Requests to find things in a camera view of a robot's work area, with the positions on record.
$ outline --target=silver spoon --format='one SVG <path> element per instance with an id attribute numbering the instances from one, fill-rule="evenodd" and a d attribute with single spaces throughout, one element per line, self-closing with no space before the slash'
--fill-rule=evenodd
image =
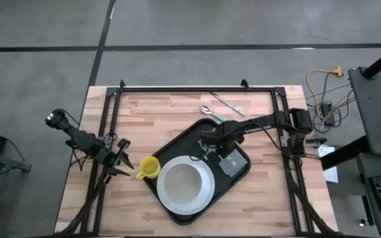
<path id="1" fill-rule="evenodd" d="M 201 106 L 201 111 L 204 114 L 211 114 L 211 115 L 217 117 L 217 119 L 221 120 L 222 122 L 226 121 L 226 119 L 224 117 L 218 116 L 217 114 L 211 112 L 210 109 L 207 106 Z"/>

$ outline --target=yellow cup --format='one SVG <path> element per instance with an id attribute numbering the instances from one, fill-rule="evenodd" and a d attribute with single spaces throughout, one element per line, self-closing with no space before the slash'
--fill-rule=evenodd
<path id="1" fill-rule="evenodd" d="M 149 179 L 155 179 L 158 177 L 161 171 L 161 165 L 159 161 L 154 156 L 147 156 L 139 164 L 140 173 L 136 175 L 137 179 L 144 179 L 145 177 Z"/>

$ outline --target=white bowl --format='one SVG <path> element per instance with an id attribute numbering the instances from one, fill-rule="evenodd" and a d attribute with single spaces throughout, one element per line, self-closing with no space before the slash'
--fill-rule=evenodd
<path id="1" fill-rule="evenodd" d="M 204 161 L 188 155 L 167 162 L 158 176 L 157 193 L 161 203 L 180 215 L 204 209 L 214 195 L 214 175 Z"/>

